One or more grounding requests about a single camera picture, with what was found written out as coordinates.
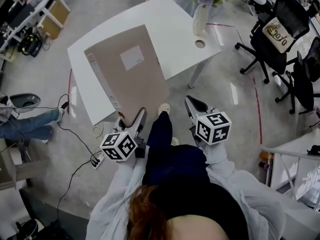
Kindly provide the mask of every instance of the flower vase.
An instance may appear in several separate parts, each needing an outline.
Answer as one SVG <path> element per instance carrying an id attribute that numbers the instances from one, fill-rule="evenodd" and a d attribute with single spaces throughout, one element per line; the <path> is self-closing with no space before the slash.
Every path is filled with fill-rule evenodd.
<path id="1" fill-rule="evenodd" d="M 208 22 L 209 12 L 210 6 L 198 5 L 198 7 L 195 9 L 192 23 L 192 32 L 195 35 L 200 35 L 205 29 Z"/>

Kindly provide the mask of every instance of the hole in table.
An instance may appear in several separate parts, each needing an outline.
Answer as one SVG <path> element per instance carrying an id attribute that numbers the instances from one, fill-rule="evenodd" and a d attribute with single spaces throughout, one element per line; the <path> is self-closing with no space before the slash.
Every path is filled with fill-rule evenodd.
<path id="1" fill-rule="evenodd" d="M 202 40 L 197 40 L 195 41 L 195 46 L 202 49 L 206 47 L 206 43 Z"/>

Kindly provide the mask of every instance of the gray floor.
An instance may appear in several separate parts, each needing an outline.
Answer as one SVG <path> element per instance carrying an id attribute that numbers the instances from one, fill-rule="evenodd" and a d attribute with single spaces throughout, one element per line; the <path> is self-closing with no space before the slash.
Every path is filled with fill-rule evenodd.
<path id="1" fill-rule="evenodd" d="M 72 11 L 58 39 L 50 41 L 50 49 L 42 50 L 36 58 L 20 55 L 14 63 L 8 64 L 1 87 L 2 92 L 8 95 L 34 93 L 42 99 L 43 107 L 56 107 L 59 97 L 69 89 L 71 65 L 67 48 L 94 27 L 142 1 L 65 0 L 65 2 Z M 217 12 L 211 22 L 233 27 L 208 26 L 214 28 L 222 52 L 213 58 L 194 89 L 190 90 L 187 87 L 194 68 L 170 79 L 168 103 L 171 104 L 170 118 L 174 136 L 181 144 L 194 145 L 188 131 L 191 122 L 184 106 L 186 95 L 192 95 L 225 111 L 232 120 L 231 135 L 225 143 L 229 159 L 235 163 L 237 169 L 247 170 L 263 181 L 265 172 L 258 167 L 261 141 L 267 147 L 275 147 L 294 139 L 297 135 L 297 125 L 302 125 L 303 129 L 304 117 L 298 120 L 297 116 L 289 115 L 289 99 L 281 104 L 275 103 L 274 99 L 281 95 L 281 91 L 273 82 L 271 74 L 269 74 L 270 83 L 263 84 L 264 76 L 260 65 L 256 64 L 246 75 L 239 73 L 239 69 L 245 68 L 253 57 L 244 50 L 235 50 L 234 44 L 243 41 L 245 45 L 250 45 L 249 34 L 256 21 L 241 0 L 226 1 L 223 9 Z M 312 29 L 291 49 L 288 58 L 293 58 L 297 50 L 302 51 L 303 47 L 310 45 L 314 36 L 315 31 Z M 102 136 L 95 138 L 92 135 L 93 126 L 72 74 L 70 98 L 70 114 L 63 117 L 61 125 L 76 132 L 90 150 L 97 151 Z M 21 117 L 35 116 L 44 111 L 45 109 L 35 109 L 22 114 Z M 108 133 L 111 126 L 110 123 L 104 123 L 103 133 Z M 147 136 L 150 127 L 151 122 L 148 122 L 142 135 Z M 34 182 L 38 187 L 57 196 L 58 202 L 58 197 L 68 187 L 71 174 L 89 159 L 90 154 L 72 133 L 63 131 L 56 125 L 54 130 L 54 136 L 48 144 L 33 140 L 30 148 L 33 152 L 51 160 L 46 175 L 34 179 Z M 94 134 L 99 133 L 99 130 L 95 129 Z M 108 190 L 116 169 L 117 165 L 109 160 L 105 160 L 98 170 L 94 170 L 90 164 L 85 165 L 73 178 L 65 198 L 93 208 Z"/>

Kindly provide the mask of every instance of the cardboard box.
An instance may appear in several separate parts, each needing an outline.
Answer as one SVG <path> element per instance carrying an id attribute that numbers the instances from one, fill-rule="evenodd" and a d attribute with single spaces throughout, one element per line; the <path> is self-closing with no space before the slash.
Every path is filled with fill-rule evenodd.
<path id="1" fill-rule="evenodd" d="M 55 0 L 49 9 L 49 12 L 63 25 L 69 15 L 67 9 L 59 0 Z M 50 39 L 56 39 L 59 36 L 60 29 L 48 16 L 43 15 L 43 18 L 38 24 L 38 28 L 49 36 Z"/>
<path id="2" fill-rule="evenodd" d="M 145 25 L 109 37 L 84 53 L 127 127 L 141 108 L 154 118 L 169 89 Z"/>

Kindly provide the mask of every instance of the desk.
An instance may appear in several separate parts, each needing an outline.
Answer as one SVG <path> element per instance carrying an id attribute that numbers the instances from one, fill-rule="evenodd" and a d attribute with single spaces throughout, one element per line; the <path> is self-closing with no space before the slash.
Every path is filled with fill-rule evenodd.
<path id="1" fill-rule="evenodd" d="M 151 0 L 105 21 L 68 48 L 74 78 L 93 125 L 105 120 L 115 109 L 84 51 L 104 39 L 144 24 L 166 80 L 198 65 L 189 83 L 192 88 L 211 58 L 221 52 L 217 40 L 205 31 L 199 36 L 192 33 L 192 21 L 173 0 Z M 205 47 L 198 48 L 197 40 L 204 41 Z"/>
<path id="2" fill-rule="evenodd" d="M 65 1 L 63 0 L 59 0 L 61 2 L 61 4 L 63 4 L 63 6 L 68 10 L 68 12 L 70 12 L 70 8 L 66 5 Z M 3 43 L 3 45 L 0 48 L 0 51 L 3 51 L 9 41 L 14 38 L 16 39 L 18 42 L 21 42 L 21 39 L 16 36 L 16 33 L 18 33 L 20 30 L 22 30 L 30 21 L 31 19 L 36 16 L 38 13 L 43 12 L 44 14 L 46 14 L 55 24 L 57 24 L 57 26 L 59 26 L 60 29 L 62 29 L 64 26 L 47 10 L 46 5 L 49 2 L 49 0 L 42 0 L 35 8 L 34 11 L 27 17 L 25 18 L 25 20 L 15 29 L 13 29 L 10 33 L 10 35 L 8 36 L 8 38 L 5 40 L 5 42 Z"/>

